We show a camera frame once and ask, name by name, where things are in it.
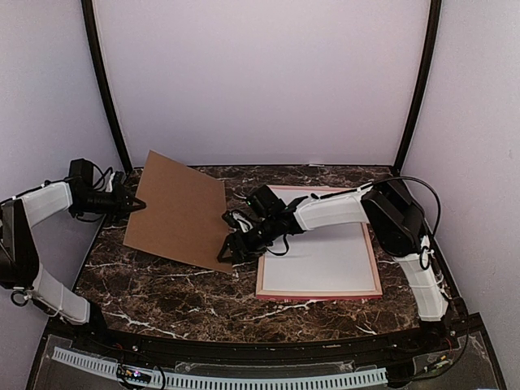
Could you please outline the brown cardboard backing board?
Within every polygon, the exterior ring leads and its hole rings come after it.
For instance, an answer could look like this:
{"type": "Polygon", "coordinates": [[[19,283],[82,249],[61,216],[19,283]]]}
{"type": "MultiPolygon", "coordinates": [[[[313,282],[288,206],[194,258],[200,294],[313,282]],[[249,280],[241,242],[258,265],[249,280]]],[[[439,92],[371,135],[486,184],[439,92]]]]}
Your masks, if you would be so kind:
{"type": "Polygon", "coordinates": [[[224,183],[151,150],[136,191],[146,208],[131,213],[123,244],[191,266],[230,273],[217,257],[228,235],[224,183]]]}

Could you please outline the photo print white border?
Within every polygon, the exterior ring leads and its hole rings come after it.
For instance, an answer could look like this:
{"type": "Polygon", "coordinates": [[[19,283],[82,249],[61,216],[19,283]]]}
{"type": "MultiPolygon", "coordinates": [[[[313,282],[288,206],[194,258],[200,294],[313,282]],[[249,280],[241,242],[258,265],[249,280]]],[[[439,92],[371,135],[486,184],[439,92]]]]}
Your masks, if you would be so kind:
{"type": "Polygon", "coordinates": [[[259,299],[349,300],[380,298],[362,191],[340,188],[273,187],[289,203],[302,234],[279,238],[258,261],[259,299]]]}

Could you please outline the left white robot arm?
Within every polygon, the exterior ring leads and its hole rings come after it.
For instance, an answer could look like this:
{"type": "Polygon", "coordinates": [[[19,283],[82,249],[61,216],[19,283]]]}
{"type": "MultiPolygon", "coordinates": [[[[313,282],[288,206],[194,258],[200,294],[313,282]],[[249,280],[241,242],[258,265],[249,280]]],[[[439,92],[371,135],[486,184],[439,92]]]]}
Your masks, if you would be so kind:
{"type": "Polygon", "coordinates": [[[114,335],[106,330],[99,306],[75,294],[54,278],[41,262],[33,229],[53,217],[68,212],[80,221],[86,215],[119,221],[146,204],[124,186],[124,174],[98,166],[87,159],[70,162],[62,180],[45,181],[1,203],[1,285],[11,291],[15,306],[33,303],[50,317],[72,326],[85,327],[82,339],[97,354],[115,347],[114,335]]]}

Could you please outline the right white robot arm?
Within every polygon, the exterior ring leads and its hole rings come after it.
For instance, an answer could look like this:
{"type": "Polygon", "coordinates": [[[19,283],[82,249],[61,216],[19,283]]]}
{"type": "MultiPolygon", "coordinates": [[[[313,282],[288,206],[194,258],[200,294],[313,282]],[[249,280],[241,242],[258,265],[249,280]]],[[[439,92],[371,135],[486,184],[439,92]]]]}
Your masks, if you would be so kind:
{"type": "Polygon", "coordinates": [[[232,229],[217,259],[235,263],[270,250],[277,239],[301,235],[318,228],[368,223],[379,247],[401,267],[414,295],[418,316],[425,327],[414,344],[430,353],[446,338],[442,323],[449,298],[436,277],[431,247],[435,229],[425,220],[424,209],[405,185],[405,178],[390,177],[335,193],[301,195],[286,202],[267,185],[246,199],[254,219],[239,210],[227,210],[222,218],[232,229]]]}

